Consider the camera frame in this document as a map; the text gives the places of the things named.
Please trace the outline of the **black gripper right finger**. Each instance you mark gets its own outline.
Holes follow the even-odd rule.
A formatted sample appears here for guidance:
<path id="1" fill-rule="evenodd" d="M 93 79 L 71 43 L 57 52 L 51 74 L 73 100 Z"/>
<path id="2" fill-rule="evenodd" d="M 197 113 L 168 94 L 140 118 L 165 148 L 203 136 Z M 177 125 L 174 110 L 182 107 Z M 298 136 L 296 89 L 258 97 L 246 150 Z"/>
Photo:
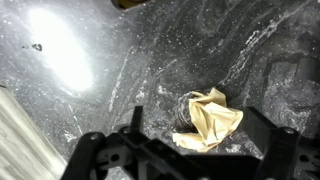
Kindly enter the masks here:
<path id="1" fill-rule="evenodd" d="M 255 180 L 294 180 L 296 169 L 320 180 L 319 131 L 313 138 L 287 126 L 276 126 L 254 107 L 243 109 L 240 129 L 263 154 Z"/>

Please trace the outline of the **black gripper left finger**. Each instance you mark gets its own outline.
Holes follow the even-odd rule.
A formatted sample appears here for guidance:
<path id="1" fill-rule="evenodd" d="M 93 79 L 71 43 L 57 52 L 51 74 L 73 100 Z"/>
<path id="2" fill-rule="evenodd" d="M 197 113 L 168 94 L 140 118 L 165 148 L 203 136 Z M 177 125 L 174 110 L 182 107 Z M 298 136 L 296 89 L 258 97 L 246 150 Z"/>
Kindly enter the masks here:
<path id="1" fill-rule="evenodd" d="M 115 167 L 133 180 L 200 180 L 207 173 L 159 139 L 143 134 L 143 107 L 136 106 L 131 123 L 105 136 L 83 135 L 61 180 L 104 180 Z"/>

